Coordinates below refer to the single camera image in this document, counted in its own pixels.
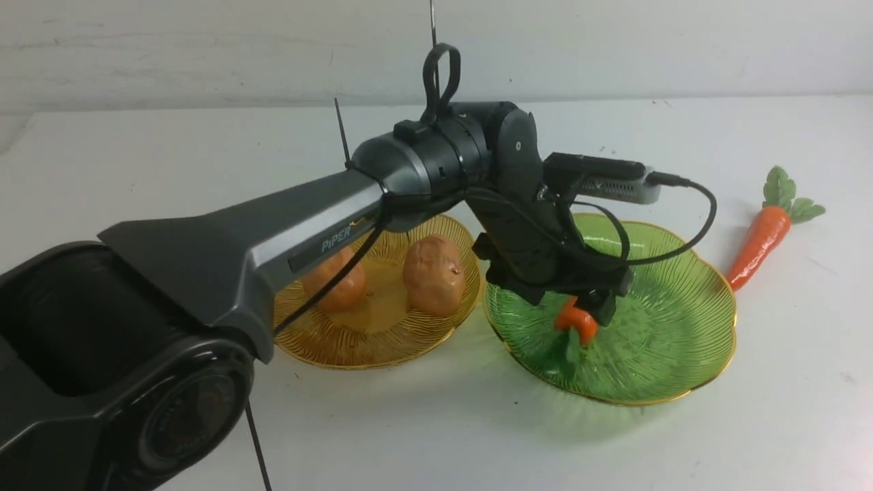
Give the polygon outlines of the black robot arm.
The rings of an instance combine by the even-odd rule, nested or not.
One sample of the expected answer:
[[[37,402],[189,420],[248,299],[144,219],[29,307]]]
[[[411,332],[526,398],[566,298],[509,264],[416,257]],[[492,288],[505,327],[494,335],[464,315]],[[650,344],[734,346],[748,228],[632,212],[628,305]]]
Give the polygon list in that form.
[[[625,200],[640,162],[537,150],[510,102],[428,103],[345,170],[191,218],[122,222],[2,275],[3,490],[152,490],[236,426],[273,299],[365,233],[406,232],[462,200],[489,282],[568,293],[609,321],[626,252],[596,252],[580,194]]]

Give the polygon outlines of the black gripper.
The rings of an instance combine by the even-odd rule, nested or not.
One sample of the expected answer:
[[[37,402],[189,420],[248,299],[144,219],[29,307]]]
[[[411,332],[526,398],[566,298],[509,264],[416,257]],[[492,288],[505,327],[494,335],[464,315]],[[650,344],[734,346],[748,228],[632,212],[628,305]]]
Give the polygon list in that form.
[[[560,196],[518,201],[496,190],[471,188],[467,205],[484,230],[472,252],[489,262],[489,283],[532,305],[547,292],[574,295],[565,299],[561,315],[580,314],[579,298],[599,326],[611,323],[615,299],[627,295],[633,273],[629,233],[610,211],[600,209],[617,233],[616,256],[587,245]]]

